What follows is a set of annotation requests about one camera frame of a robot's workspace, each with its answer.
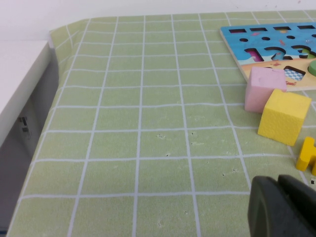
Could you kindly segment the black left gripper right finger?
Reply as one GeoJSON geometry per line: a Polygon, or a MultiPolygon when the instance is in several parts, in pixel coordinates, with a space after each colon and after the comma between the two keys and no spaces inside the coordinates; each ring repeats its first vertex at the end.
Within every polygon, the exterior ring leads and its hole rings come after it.
{"type": "Polygon", "coordinates": [[[278,183],[309,226],[316,230],[316,192],[290,175],[279,175],[278,183]]]}

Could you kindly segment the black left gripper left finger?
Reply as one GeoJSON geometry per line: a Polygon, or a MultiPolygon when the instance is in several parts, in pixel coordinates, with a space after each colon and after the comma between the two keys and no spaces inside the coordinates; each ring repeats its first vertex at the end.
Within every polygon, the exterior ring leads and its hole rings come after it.
{"type": "Polygon", "coordinates": [[[248,224],[252,237],[314,237],[314,231],[299,214],[275,180],[256,176],[252,180],[248,224]]]}

